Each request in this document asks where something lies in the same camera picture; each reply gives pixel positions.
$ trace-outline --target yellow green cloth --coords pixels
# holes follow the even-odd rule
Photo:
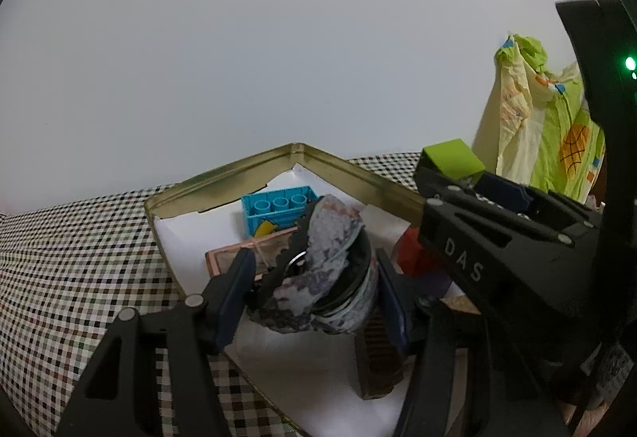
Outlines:
[[[535,38],[512,35],[496,53],[501,77],[496,173],[584,202],[600,172],[604,133],[590,119],[576,63],[547,70]]]

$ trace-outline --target patterned fabric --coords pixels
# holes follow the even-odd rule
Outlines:
[[[250,318],[280,333],[312,329],[321,329],[330,334],[353,332],[364,323],[373,307],[373,292],[376,291],[377,284],[374,267],[369,268],[371,273],[367,275],[367,281],[363,282],[371,295],[357,298],[356,303],[353,302],[354,298],[347,299],[344,306],[331,310],[329,317],[318,317],[314,308],[319,300],[329,294],[349,265],[348,250],[363,227],[361,215],[358,210],[347,207],[331,194],[323,196],[309,215],[304,269],[298,275],[284,278],[263,306],[250,313]],[[292,240],[297,237],[306,238],[302,223]],[[287,252],[277,257],[278,265],[282,267],[289,259],[288,254],[291,252],[293,255],[298,249],[294,249],[291,244]],[[364,299],[369,300],[368,305],[362,302]],[[354,306],[358,309],[352,312],[351,307]]]
[[[576,63],[559,75],[530,37],[512,35],[496,53],[500,128],[496,173],[586,201],[604,158],[604,133],[590,118]]]
[[[353,160],[415,189],[418,153]],[[93,350],[124,306],[164,310],[178,293],[143,202],[165,187],[0,215],[0,386],[36,435],[50,436]],[[300,435],[225,356],[211,359],[231,433]],[[168,361],[157,360],[164,435],[176,435]]]

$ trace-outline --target white paper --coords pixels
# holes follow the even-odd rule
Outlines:
[[[374,205],[362,209],[361,218],[372,247],[382,248],[387,257],[391,258],[396,243],[410,223]]]
[[[329,366],[319,364],[315,370],[308,367],[287,366],[291,345],[286,340],[296,340],[304,335],[313,338],[314,353],[329,358]],[[362,400],[353,335],[278,334],[268,336],[270,351],[279,342],[283,351],[278,366],[268,366],[260,361],[256,351],[253,356],[237,353],[234,345],[226,352],[237,362],[241,370],[256,387],[290,419],[298,423],[314,437],[387,437],[393,435],[398,416],[409,385],[409,374],[394,390],[379,400]],[[312,363],[317,358],[309,358]],[[451,403],[447,430],[464,406],[467,380],[467,353],[456,352]]]
[[[326,372],[340,359],[338,339],[320,331],[280,334],[243,313],[233,344],[225,350],[236,354],[237,363],[257,364],[260,372]]]
[[[301,165],[274,177],[262,191],[309,185],[318,195],[332,194],[359,210],[364,205]],[[174,218],[155,218],[155,229],[177,282],[187,295],[201,293],[210,276],[206,252],[247,238],[241,200],[206,212],[188,212]]]
[[[456,283],[451,283],[451,286],[449,286],[449,289],[445,294],[445,299],[453,299],[454,297],[464,297],[464,292]]]

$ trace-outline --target checkered tablecloth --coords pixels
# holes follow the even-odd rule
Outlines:
[[[352,160],[415,189],[418,153]],[[93,350],[124,306],[156,312],[178,300],[148,226],[145,189],[0,215],[0,385],[40,437],[59,422]],[[224,356],[211,369],[230,430],[238,437],[297,436]],[[176,434],[168,361],[157,357],[166,437]]]

